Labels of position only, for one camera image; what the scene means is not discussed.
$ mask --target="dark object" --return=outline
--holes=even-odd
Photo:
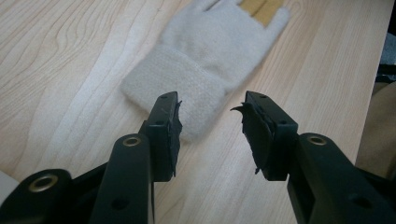
[[[264,177],[289,174],[299,223],[396,223],[394,183],[355,168],[330,138],[298,135],[297,124],[265,95],[248,91],[236,109]]]
[[[0,223],[154,223],[153,182],[176,172],[179,106],[177,92],[160,96],[139,133],[117,140],[108,163],[84,175],[30,175],[4,201]]]

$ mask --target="table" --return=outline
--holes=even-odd
[[[0,4],[0,170],[72,176],[108,160],[147,113],[120,93],[182,1]],[[158,223],[293,223],[286,182],[254,175],[241,115],[246,90],[269,95],[299,133],[329,136],[354,161],[391,0],[287,0],[290,22],[204,139],[182,142],[177,177],[156,184]]]

